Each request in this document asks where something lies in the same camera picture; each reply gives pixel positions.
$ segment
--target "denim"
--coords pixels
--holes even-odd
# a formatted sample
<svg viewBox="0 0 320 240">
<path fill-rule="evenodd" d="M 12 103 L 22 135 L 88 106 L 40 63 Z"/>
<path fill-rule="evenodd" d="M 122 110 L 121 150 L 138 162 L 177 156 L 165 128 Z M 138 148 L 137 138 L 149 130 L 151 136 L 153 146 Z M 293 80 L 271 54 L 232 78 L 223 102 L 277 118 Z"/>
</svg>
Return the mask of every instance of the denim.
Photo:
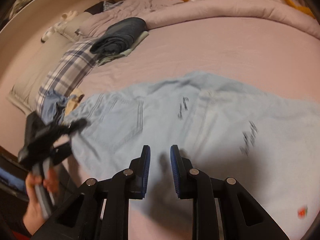
<svg viewBox="0 0 320 240">
<path fill-rule="evenodd" d="M 316 103 L 194 72 L 93 95 L 64 121 L 88 120 L 71 145 L 97 179 L 129 167 L 143 145 L 150 146 L 146 198 L 134 206 L 155 219 L 166 210 L 170 217 L 174 211 L 192 217 L 192 205 L 179 201 L 174 190 L 170 146 L 177 144 L 209 176 L 238 180 L 290 235 L 307 230 L 319 211 L 319 113 Z M 305 205 L 308 217 L 302 221 L 297 210 Z"/>
<path fill-rule="evenodd" d="M 111 25 L 90 48 L 98 59 L 119 54 L 131 47 L 141 33 L 147 30 L 144 20 L 131 17 Z"/>
<path fill-rule="evenodd" d="M 45 124 L 50 122 L 62 123 L 64 108 L 67 106 L 68 98 L 60 95 L 54 90 L 49 90 L 44 98 L 41 119 Z"/>
</svg>

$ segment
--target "plaid pillowcase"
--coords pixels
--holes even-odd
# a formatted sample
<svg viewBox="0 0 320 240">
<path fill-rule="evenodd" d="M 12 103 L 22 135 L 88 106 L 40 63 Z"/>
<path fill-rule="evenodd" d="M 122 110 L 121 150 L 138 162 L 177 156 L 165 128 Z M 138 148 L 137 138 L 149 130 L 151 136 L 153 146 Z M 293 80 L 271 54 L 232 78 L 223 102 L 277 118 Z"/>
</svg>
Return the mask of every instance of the plaid pillowcase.
<svg viewBox="0 0 320 240">
<path fill-rule="evenodd" d="M 111 10 L 119 5 L 121 5 L 124 1 L 120 1 L 120 2 L 117 2 L 117 3 L 111 3 L 111 2 L 108 2 L 108 1 L 103 1 L 103 11 L 106 12 L 108 10 Z"/>
<path fill-rule="evenodd" d="M 36 97 L 36 111 L 41 116 L 44 98 L 49 90 L 68 97 L 82 79 L 96 65 L 95 55 L 90 52 L 96 38 L 76 42 L 60 59 L 56 69 L 50 71 Z"/>
</svg>

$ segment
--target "jeans pocket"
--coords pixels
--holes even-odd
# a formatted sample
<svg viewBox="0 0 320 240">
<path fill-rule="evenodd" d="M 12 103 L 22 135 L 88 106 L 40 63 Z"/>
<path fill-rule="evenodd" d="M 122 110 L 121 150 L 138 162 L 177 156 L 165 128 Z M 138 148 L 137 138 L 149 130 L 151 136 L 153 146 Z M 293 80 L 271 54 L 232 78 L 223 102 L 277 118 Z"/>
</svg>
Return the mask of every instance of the jeans pocket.
<svg viewBox="0 0 320 240">
<path fill-rule="evenodd" d="M 99 120 L 95 133 L 102 145 L 115 152 L 142 132 L 143 101 L 116 96 L 109 103 L 109 111 Z"/>
</svg>

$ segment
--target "pillow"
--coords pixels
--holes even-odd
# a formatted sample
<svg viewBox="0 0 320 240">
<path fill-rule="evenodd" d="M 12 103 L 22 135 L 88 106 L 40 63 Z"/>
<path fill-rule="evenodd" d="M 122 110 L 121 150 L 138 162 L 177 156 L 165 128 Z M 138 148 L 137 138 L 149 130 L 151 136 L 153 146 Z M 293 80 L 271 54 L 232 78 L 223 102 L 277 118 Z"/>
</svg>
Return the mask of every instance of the pillow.
<svg viewBox="0 0 320 240">
<path fill-rule="evenodd" d="M 47 74 L 35 101 L 36 111 L 40 117 L 48 91 L 54 90 L 56 93 L 68 97 L 96 65 L 95 55 L 90 52 L 95 41 L 96 38 L 89 38 L 76 42 L 63 55 L 58 66 Z"/>
<path fill-rule="evenodd" d="M 83 12 L 77 15 L 74 19 L 72 19 L 72 21 L 59 26 L 56 31 L 61 35 L 65 36 L 70 41 L 79 41 L 84 37 L 78 32 L 79 26 L 91 16 L 92 14 L 88 12 Z"/>
<path fill-rule="evenodd" d="M 28 62 L 25 71 L 17 79 L 7 99 L 26 115 L 34 111 L 35 99 L 48 72 L 57 67 L 72 42 L 54 33 Z"/>
</svg>

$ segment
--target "folded dark jeans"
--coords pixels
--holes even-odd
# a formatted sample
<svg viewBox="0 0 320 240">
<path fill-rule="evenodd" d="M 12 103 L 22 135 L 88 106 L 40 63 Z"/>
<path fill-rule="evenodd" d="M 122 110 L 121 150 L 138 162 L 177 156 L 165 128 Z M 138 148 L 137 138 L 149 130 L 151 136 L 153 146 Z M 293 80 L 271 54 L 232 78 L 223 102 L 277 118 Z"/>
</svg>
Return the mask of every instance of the folded dark jeans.
<svg viewBox="0 0 320 240">
<path fill-rule="evenodd" d="M 111 25 L 90 48 L 92 54 L 114 55 L 131 47 L 143 31 L 147 30 L 146 22 L 137 17 L 124 19 Z"/>
</svg>

